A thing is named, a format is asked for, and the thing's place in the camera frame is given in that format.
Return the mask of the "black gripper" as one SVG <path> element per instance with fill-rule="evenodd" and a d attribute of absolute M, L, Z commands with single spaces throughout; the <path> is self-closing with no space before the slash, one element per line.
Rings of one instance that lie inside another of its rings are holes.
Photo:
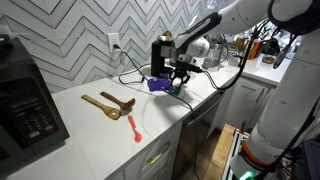
<path fill-rule="evenodd" d="M 188 71 L 196 72 L 196 73 L 201 73 L 202 69 L 198 66 L 182 62 L 182 61 L 177 61 L 176 66 L 174 69 L 174 74 L 171 81 L 171 89 L 174 90 L 178 88 L 179 86 L 182 86 L 183 84 L 187 84 L 187 82 L 190 80 L 191 76 L 187 75 Z"/>

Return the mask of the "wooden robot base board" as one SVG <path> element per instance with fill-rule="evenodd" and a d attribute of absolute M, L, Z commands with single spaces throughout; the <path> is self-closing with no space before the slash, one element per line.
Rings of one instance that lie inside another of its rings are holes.
<path fill-rule="evenodd" d="M 235 128 L 225 124 L 203 180 L 221 180 Z"/>

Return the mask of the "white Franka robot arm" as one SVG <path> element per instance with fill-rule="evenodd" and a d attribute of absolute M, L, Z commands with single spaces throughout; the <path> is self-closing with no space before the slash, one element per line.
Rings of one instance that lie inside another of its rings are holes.
<path fill-rule="evenodd" d="M 248 172 L 254 180 L 274 177 L 278 162 L 297 146 L 319 117 L 320 98 L 320 0 L 236 0 L 178 35 L 179 54 L 203 57 L 208 45 L 198 39 L 206 34 L 239 34 L 263 20 L 301 38 L 290 64 L 275 80 L 258 79 L 275 87 L 249 138 L 230 161 L 241 179 Z"/>

